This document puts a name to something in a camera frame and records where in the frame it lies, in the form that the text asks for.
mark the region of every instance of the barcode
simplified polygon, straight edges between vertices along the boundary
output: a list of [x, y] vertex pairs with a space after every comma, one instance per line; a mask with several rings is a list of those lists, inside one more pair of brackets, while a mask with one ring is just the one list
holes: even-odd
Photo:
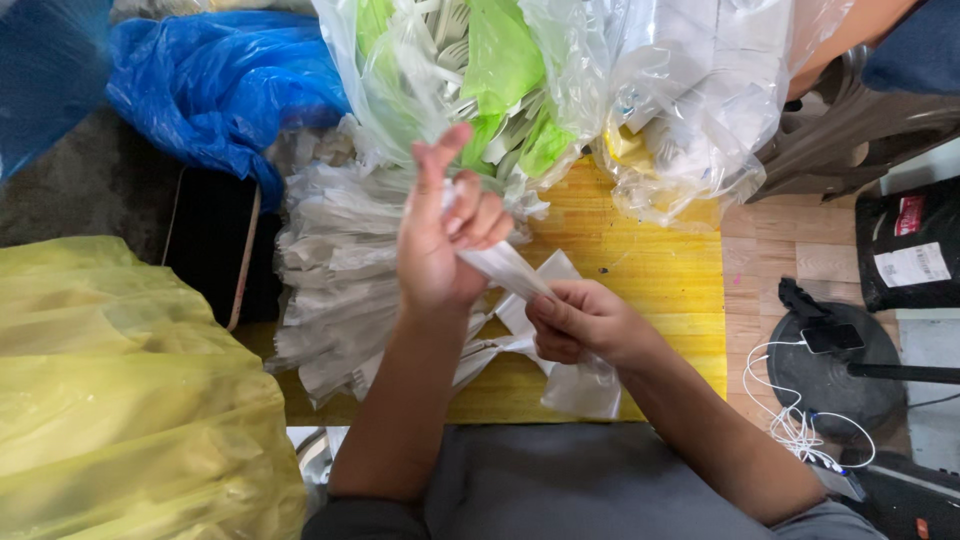
[[920, 269], [924, 271], [928, 279], [933, 281], [933, 271], [930, 270], [930, 260], [927, 258], [924, 248], [920, 247], [914, 251], [917, 254], [917, 262], [920, 264]]

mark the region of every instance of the red label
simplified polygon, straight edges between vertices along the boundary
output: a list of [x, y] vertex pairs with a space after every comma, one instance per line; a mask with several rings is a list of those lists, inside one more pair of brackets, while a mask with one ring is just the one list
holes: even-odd
[[900, 216], [894, 227], [894, 236], [915, 233], [920, 230], [920, 215], [924, 211], [924, 196], [914, 195], [900, 199]]

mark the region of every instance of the pile of plastic bags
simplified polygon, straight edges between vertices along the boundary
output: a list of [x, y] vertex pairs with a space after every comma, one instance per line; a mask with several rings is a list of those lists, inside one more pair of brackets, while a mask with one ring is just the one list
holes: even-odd
[[300, 538], [283, 396], [109, 236], [0, 250], [0, 537]]

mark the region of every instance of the floor tile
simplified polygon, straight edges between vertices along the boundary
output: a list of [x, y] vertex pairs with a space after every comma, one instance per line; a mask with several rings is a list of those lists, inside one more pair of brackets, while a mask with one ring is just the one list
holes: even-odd
[[797, 242], [797, 276], [802, 280], [860, 283], [856, 247]]

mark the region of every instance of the yellow table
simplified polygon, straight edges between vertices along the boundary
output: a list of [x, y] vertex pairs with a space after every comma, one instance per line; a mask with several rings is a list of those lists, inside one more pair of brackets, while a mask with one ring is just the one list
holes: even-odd
[[[720, 233], [677, 233], [639, 224], [613, 207], [612, 182], [591, 157], [574, 163], [566, 178], [543, 193], [551, 203], [543, 221], [531, 220], [534, 241], [519, 251], [536, 268], [563, 249], [586, 279], [619, 294], [666, 336], [721, 396], [727, 395], [727, 357]], [[508, 333], [495, 318], [480, 337]], [[255, 353], [272, 351], [273, 325], [240, 329], [237, 338]], [[318, 411], [306, 398], [296, 372], [277, 376], [290, 426], [348, 424], [352, 397], [335, 396]], [[495, 358], [450, 404], [455, 424], [536, 423], [575, 420], [540, 405], [546, 377], [526, 356]], [[642, 420], [624, 392], [621, 420]]]

